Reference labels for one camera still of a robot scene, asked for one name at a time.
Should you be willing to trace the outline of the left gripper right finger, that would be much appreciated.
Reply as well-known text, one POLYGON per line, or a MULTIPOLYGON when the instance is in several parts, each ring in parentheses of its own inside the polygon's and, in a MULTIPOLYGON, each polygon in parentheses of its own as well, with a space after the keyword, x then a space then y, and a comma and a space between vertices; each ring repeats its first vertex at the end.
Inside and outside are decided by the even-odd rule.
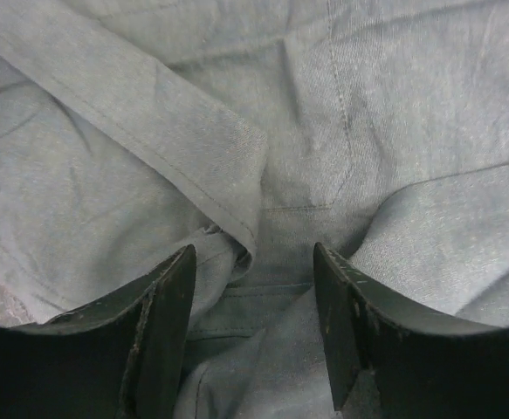
POLYGON ((509 327, 424 306, 313 249, 334 408, 360 418, 509 418, 509 327))

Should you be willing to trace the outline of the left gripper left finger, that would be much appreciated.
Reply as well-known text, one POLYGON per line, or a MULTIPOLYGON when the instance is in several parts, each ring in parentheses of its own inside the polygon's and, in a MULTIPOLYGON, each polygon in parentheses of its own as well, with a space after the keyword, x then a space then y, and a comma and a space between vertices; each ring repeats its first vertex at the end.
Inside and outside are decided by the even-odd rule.
POLYGON ((44 324, 0 327, 0 418, 170 418, 195 282, 185 246, 44 324))

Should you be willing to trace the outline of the grey shirt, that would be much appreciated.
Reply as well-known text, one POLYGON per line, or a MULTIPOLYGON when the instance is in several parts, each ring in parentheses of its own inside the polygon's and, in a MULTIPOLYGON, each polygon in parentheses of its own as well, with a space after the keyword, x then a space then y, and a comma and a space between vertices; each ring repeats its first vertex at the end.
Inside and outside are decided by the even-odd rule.
POLYGON ((0 278, 38 319, 193 244, 178 418, 329 418, 322 242, 509 326, 509 1, 0 1, 0 278))

